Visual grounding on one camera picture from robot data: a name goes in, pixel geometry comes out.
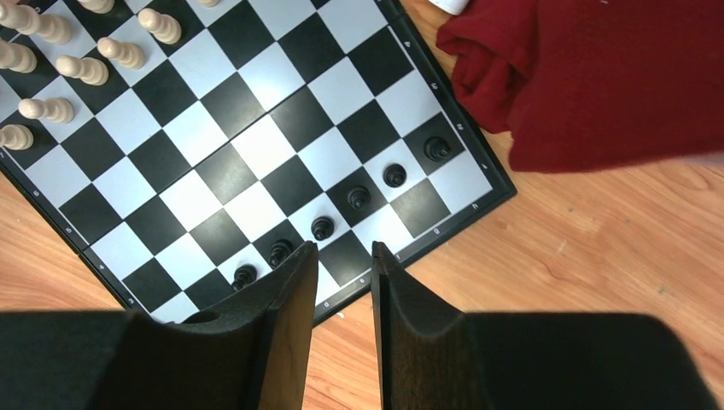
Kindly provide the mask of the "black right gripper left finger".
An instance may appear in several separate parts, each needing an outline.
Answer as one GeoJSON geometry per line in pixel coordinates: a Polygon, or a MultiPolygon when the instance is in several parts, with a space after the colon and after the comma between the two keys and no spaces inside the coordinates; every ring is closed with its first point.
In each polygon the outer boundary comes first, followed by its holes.
{"type": "Polygon", "coordinates": [[[298,409],[318,248],[180,324],[136,310],[1,315],[4,409],[298,409]]]}

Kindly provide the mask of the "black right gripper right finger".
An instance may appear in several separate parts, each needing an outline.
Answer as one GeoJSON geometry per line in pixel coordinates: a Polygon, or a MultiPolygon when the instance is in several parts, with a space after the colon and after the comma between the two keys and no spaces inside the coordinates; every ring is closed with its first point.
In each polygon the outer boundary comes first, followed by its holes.
{"type": "Polygon", "coordinates": [[[716,409],[685,344],[621,312],[464,312],[381,242],[371,293],[384,409],[716,409]]]}

